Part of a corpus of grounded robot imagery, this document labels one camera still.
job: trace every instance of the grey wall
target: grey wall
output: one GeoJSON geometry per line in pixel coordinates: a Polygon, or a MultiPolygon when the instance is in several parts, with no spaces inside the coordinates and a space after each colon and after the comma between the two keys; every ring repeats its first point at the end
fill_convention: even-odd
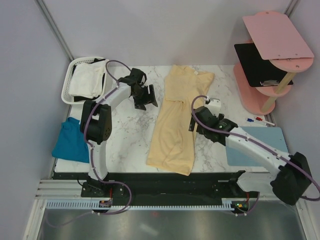
{"type": "Polygon", "coordinates": [[[48,175],[68,61],[33,0],[0,7],[0,239],[22,239],[48,175]]]}
{"type": "Polygon", "coordinates": [[[44,0],[75,57],[131,66],[222,65],[249,39],[242,16],[290,0],[44,0]]]}
{"type": "MultiPolygon", "coordinates": [[[[320,1],[303,0],[292,15],[292,22],[313,51],[314,64],[294,78],[292,90],[278,98],[274,116],[282,127],[292,153],[306,155],[314,179],[320,183],[320,1]]],[[[310,196],[318,197],[315,187],[310,196]]],[[[320,226],[320,203],[310,203],[320,226]]]]}

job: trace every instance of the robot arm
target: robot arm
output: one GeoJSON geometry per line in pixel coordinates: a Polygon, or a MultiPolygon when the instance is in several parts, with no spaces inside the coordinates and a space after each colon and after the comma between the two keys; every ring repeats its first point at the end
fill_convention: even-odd
{"type": "MultiPolygon", "coordinates": [[[[298,165],[308,174],[310,168],[304,155],[297,152],[290,155],[265,144],[264,142],[249,135],[236,123],[224,118],[220,114],[221,102],[218,99],[211,98],[205,102],[205,105],[195,109],[196,117],[206,126],[229,132],[231,134],[223,134],[213,132],[198,125],[196,132],[204,135],[212,142],[218,142],[224,146],[237,149],[245,155],[251,157],[256,162],[264,166],[268,173],[253,173],[238,171],[229,181],[232,185],[238,185],[243,191],[256,191],[262,194],[275,194],[280,200],[289,205],[294,205],[302,194],[306,191],[311,181],[307,179],[301,172],[280,159],[280,156],[298,165]],[[254,144],[248,139],[255,140],[259,145],[254,144]],[[273,149],[278,155],[273,155],[266,149],[273,149]]],[[[189,131],[193,131],[196,121],[192,118],[189,131]]]]}
{"type": "MultiPolygon", "coordinates": [[[[90,157],[90,161],[94,161],[94,166],[97,174],[101,179],[104,179],[108,174],[106,165],[106,144],[112,132],[112,115],[111,112],[125,99],[133,97],[134,107],[140,110],[146,110],[145,105],[153,104],[158,107],[154,86],[144,86],[147,80],[146,74],[133,68],[129,76],[120,78],[117,91],[111,94],[103,104],[100,104],[93,115],[98,115],[98,119],[91,118],[91,111],[96,106],[96,102],[87,100],[83,104],[82,116],[80,122],[80,130],[83,133],[87,121],[88,125],[86,139],[93,144],[94,157],[90,157]]],[[[93,170],[89,170],[89,176],[92,179],[98,180],[93,170]]]]}

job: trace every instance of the white plastic basket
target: white plastic basket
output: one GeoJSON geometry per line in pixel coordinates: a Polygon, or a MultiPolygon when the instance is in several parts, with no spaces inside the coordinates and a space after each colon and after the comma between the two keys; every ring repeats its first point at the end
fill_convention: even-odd
{"type": "MultiPolygon", "coordinates": [[[[77,105],[77,104],[84,104],[85,101],[74,101],[74,97],[72,95],[69,94],[69,89],[70,89],[70,82],[72,79],[72,70],[74,69],[74,66],[78,65],[78,64],[82,64],[82,63],[87,63],[90,64],[92,63],[95,59],[104,59],[104,57],[101,56],[89,56],[89,57],[80,57],[77,58],[75,60],[73,60],[72,62],[70,62],[68,70],[66,71],[66,75],[64,78],[64,83],[63,83],[63,87],[62,87],[62,93],[61,93],[61,99],[62,101],[64,101],[66,104],[70,104],[70,105],[77,105]]],[[[99,100],[101,100],[104,92],[105,92],[105,88],[106,88],[106,84],[107,84],[107,73],[104,75],[104,81],[103,81],[103,86],[102,86],[102,94],[100,97],[98,97],[96,99],[96,101],[98,102],[99,100]]]]}

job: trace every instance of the light blue tray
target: light blue tray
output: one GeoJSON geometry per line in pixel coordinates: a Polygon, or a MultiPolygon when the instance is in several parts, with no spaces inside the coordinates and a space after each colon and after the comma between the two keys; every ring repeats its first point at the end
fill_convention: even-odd
{"type": "MultiPolygon", "coordinates": [[[[242,126],[251,136],[265,142],[273,148],[287,152],[287,145],[280,127],[242,126]]],[[[226,147],[226,160],[229,166],[262,167],[251,157],[230,147],[226,147]]]]}

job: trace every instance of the white marble tabletop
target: white marble tabletop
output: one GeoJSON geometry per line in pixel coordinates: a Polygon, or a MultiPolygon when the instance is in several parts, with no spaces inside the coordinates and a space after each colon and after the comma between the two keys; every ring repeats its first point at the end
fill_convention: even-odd
{"type": "MultiPolygon", "coordinates": [[[[208,91],[208,96],[218,98],[222,102],[221,113],[239,126],[261,127],[256,123],[247,122],[246,118],[254,116],[242,106],[237,84],[233,73],[233,65],[194,65],[198,72],[215,73],[215,78],[208,91]]],[[[158,107],[149,104],[146,111],[134,108],[132,98],[124,100],[112,112],[112,133],[107,141],[106,165],[109,172],[148,173],[166,172],[147,166],[147,156],[157,116],[164,98],[164,79],[171,66],[136,66],[147,75],[146,84],[153,84],[158,107]]],[[[115,66],[110,68],[116,78],[129,75],[126,68],[115,66]]],[[[74,105],[70,117],[81,119],[82,105],[74,105]]],[[[195,162],[193,173],[266,172],[264,167],[229,166],[226,149],[219,143],[212,143],[202,135],[195,141],[195,162]]],[[[88,172],[89,164],[58,159],[55,172],[88,172]]]]}

